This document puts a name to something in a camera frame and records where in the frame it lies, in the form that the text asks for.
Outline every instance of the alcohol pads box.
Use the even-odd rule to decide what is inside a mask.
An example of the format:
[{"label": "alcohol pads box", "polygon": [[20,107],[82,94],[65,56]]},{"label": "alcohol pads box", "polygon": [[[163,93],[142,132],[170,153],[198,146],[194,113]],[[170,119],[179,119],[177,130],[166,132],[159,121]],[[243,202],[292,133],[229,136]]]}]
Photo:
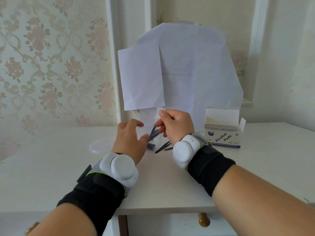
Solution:
[{"label": "alcohol pads box", "polygon": [[239,109],[207,108],[205,137],[212,145],[240,148],[246,120],[238,119]]}]

